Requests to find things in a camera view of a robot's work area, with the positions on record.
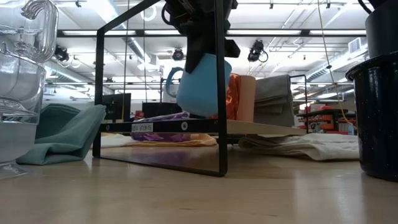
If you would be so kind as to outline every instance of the glass handle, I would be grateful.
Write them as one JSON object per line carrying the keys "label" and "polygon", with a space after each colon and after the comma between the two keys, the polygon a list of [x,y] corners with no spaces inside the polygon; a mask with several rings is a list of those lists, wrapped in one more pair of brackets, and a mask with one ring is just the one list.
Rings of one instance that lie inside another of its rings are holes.
{"label": "glass handle", "polygon": [[38,63],[44,63],[52,57],[56,48],[57,27],[58,27],[58,9],[49,0],[29,0],[22,8],[25,18],[34,20],[41,11],[45,12],[43,24],[42,41],[35,44],[37,52],[33,54],[32,60]]}

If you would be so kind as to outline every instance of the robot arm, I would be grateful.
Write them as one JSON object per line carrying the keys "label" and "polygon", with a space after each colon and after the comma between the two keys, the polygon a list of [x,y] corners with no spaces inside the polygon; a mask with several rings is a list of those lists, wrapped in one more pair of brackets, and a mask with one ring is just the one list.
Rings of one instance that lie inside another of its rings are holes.
{"label": "robot arm", "polygon": [[[198,65],[205,53],[215,54],[215,0],[165,0],[162,10],[163,21],[174,26],[187,36],[187,62],[185,70],[190,73]],[[228,17],[236,9],[236,0],[224,1],[224,32],[231,27]],[[239,57],[240,49],[234,40],[225,40],[225,56]]]}

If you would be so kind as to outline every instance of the computer monitor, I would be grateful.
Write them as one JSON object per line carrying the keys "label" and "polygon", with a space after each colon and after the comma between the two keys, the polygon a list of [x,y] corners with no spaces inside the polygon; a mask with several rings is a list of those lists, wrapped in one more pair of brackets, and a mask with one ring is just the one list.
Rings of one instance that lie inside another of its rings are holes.
{"label": "computer monitor", "polygon": [[106,106],[105,119],[114,123],[118,119],[130,120],[131,93],[103,95],[102,102]]}
{"label": "computer monitor", "polygon": [[145,118],[175,114],[182,112],[176,103],[142,103],[142,112]]}

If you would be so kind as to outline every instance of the orange fabric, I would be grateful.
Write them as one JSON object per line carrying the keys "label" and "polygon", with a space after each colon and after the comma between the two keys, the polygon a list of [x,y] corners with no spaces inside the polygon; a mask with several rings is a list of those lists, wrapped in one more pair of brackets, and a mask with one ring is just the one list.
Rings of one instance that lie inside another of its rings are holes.
{"label": "orange fabric", "polygon": [[239,106],[239,93],[241,92],[241,76],[231,74],[229,77],[229,85],[226,91],[226,118],[236,120]]}

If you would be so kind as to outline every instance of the mug handle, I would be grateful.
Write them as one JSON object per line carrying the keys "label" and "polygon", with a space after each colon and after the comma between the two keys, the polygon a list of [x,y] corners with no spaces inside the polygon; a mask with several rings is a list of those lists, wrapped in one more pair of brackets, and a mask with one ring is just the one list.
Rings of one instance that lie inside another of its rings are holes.
{"label": "mug handle", "polygon": [[170,73],[169,73],[169,75],[168,75],[168,77],[167,77],[167,79],[166,79],[166,93],[167,93],[168,95],[170,95],[172,98],[176,98],[177,95],[176,95],[176,94],[171,94],[171,92],[170,92],[170,85],[172,84],[172,78],[173,78],[174,74],[175,74],[176,72],[179,72],[179,71],[184,71],[184,69],[183,69],[183,68],[180,68],[180,67],[174,67],[174,68],[172,68],[172,70],[170,71]]}

